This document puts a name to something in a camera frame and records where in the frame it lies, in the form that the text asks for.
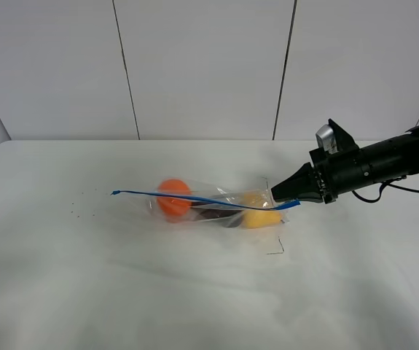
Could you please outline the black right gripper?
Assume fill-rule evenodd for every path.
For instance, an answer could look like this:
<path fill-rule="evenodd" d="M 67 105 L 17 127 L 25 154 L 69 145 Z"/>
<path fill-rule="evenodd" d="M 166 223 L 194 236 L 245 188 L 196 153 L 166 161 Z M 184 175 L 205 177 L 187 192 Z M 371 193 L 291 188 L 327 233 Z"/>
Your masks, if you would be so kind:
<path fill-rule="evenodd" d="M 319 147 L 310 151 L 313 167 L 305 163 L 288 179 L 271 188 L 273 199 L 297 199 L 300 202 L 332 203 L 340 194 L 369 184 L 369 166 L 353 137 L 334 120 L 337 152 L 329 154 Z"/>

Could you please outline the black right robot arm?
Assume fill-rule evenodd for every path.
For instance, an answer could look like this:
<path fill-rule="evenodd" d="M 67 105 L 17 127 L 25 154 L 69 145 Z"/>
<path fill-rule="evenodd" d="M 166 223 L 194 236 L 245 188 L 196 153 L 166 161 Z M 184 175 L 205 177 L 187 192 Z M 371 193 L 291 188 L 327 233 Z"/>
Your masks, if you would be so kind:
<path fill-rule="evenodd" d="M 290 200 L 332 203 L 339 195 L 374 184 L 380 190 L 419 174 L 419 126 L 405 134 L 359 147 L 334 120 L 316 132 L 318 147 L 288 179 L 272 187 L 277 203 Z"/>

